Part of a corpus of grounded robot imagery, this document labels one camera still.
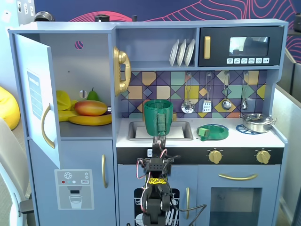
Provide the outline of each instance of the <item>gold telephone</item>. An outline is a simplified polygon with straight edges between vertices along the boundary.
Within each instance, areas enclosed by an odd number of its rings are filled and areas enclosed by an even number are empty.
[[[121,80],[120,76],[120,64],[125,64],[125,76],[124,81]],[[125,52],[120,51],[117,47],[114,47],[114,88],[115,96],[117,97],[120,93],[127,90],[131,80],[131,64],[128,56]]]

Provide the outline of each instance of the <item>wavy line pattern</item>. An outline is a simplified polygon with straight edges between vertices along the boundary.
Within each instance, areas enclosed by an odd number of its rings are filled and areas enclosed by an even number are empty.
[[[132,21],[121,13],[110,11],[84,14],[71,21],[94,21],[94,16],[100,13],[109,15],[112,21]],[[292,29],[295,13],[291,0],[200,0],[173,13],[148,21],[277,18],[290,22],[289,29]],[[286,47],[295,60],[301,63],[301,51],[298,50],[301,48],[301,39],[289,36]]]

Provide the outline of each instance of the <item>silver pot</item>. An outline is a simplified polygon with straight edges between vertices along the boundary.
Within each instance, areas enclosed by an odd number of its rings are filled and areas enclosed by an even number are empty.
[[[258,133],[268,132],[275,123],[271,117],[260,113],[246,114],[242,119],[247,129]]]

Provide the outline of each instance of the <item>geometric tile backsplash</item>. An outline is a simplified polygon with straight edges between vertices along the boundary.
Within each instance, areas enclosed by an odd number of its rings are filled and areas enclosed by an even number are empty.
[[[224,99],[224,71],[212,71],[211,78],[207,78],[209,100],[212,102],[212,110],[203,113],[203,102],[207,99],[206,71],[191,71],[190,78],[185,81],[188,72],[132,72],[131,81],[127,91],[120,95],[123,118],[142,118],[143,104],[151,99],[166,99],[174,104],[174,112],[178,118],[238,118],[244,113],[262,113],[265,94],[267,71],[249,71],[249,78],[245,78],[244,89],[248,108],[240,108],[243,93],[243,71],[230,71],[228,99],[232,107],[225,111],[222,108]],[[181,104],[187,99],[185,84],[190,89],[190,101],[195,104],[194,112],[185,114],[181,110]]]

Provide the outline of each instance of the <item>toy kitchen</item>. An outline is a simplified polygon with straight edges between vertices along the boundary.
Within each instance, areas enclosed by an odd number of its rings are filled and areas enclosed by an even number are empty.
[[[10,30],[39,226],[274,226],[288,23]]]

